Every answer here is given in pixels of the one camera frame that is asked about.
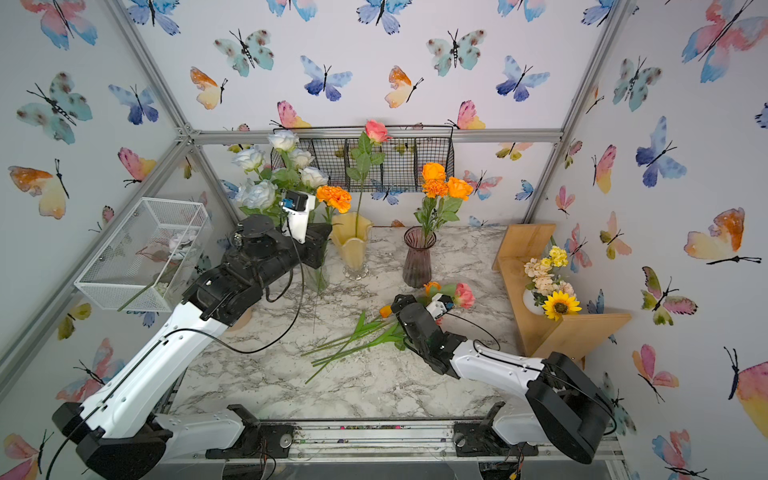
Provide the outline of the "white rose stem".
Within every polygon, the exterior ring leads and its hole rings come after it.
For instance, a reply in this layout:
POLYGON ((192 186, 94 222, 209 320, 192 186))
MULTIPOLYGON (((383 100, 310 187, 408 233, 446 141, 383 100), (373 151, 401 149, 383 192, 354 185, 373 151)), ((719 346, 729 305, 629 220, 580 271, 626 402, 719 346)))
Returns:
POLYGON ((244 173, 258 173, 265 161, 264 152, 258 147, 241 150, 236 153, 232 163, 239 167, 244 173))
POLYGON ((269 209, 276 200, 277 187, 268 180, 248 184, 240 188, 235 200, 249 210, 269 209))
POLYGON ((329 176, 318 168, 308 166, 300 171, 300 180, 308 189, 316 190, 328 184, 329 176))
POLYGON ((297 170, 303 170, 309 167, 314 160, 313 155, 309 151, 300 148, 296 148, 291 151, 289 158, 294 168, 297 170))
POLYGON ((299 138, 291 130, 279 130, 267 136, 271 146, 282 152, 293 151, 299 141, 299 138))

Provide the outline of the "small orange marigold flower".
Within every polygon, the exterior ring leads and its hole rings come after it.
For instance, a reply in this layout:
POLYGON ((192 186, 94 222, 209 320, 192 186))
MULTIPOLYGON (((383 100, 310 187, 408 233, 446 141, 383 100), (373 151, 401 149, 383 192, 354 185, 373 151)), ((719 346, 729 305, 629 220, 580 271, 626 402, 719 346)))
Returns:
POLYGON ((316 198, 326 205, 326 221, 333 225, 335 216, 343 215, 351 209, 352 196, 340 187, 323 185, 317 188, 316 198))

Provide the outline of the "pink artificial rose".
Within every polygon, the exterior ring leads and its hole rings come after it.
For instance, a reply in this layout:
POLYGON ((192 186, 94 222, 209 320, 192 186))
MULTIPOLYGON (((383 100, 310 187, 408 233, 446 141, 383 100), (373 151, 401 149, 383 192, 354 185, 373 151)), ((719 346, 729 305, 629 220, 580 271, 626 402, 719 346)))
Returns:
POLYGON ((350 156, 354 165, 347 168, 347 176, 359 184, 360 194, 355 212, 355 237, 363 239, 360 223, 363 188, 373 167, 381 166, 386 158, 382 145, 391 139, 387 127, 375 120, 369 120, 357 141, 357 146, 351 150, 350 156))

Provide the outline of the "orange flower front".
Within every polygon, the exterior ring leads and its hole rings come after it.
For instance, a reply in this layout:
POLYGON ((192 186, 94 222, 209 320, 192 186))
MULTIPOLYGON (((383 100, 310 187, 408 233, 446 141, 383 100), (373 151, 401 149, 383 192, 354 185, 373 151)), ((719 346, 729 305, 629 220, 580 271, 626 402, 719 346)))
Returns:
POLYGON ((444 179, 429 179, 422 185, 422 191, 428 198, 436 199, 449 194, 448 183, 444 179))

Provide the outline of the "orange artificial flower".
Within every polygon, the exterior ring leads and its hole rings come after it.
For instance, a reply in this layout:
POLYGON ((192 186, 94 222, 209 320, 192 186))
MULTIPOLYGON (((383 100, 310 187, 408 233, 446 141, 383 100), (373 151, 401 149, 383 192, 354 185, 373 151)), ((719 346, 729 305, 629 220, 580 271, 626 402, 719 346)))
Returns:
POLYGON ((437 228, 459 220, 458 212, 463 203, 469 200, 473 187, 462 179, 450 177, 442 191, 437 208, 437 228))

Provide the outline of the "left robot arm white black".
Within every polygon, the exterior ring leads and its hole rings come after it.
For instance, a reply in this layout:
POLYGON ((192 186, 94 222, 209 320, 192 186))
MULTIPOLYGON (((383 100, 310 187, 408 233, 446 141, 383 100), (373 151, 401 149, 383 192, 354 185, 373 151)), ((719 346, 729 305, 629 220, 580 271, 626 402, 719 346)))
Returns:
POLYGON ((263 215, 243 220, 221 263, 183 293, 166 324, 111 380, 52 420, 85 466, 104 479, 141 479, 163 461, 241 445, 256 419, 241 406, 172 418, 154 409, 191 362, 269 286, 302 267, 317 268, 332 227, 292 214, 285 231, 263 215))

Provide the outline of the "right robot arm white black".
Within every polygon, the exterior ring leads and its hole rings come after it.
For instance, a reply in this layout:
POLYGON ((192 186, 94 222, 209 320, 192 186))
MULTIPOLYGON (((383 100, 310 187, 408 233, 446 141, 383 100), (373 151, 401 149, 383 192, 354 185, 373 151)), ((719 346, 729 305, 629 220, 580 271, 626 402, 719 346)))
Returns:
POLYGON ((562 353, 521 357, 442 330, 437 321, 453 307, 451 297, 440 293, 429 302, 397 295, 391 311, 406 348, 439 375, 512 395, 515 400, 489 418, 492 434, 506 444, 548 442, 571 460, 592 463, 603 437, 618 427, 608 396, 562 353))

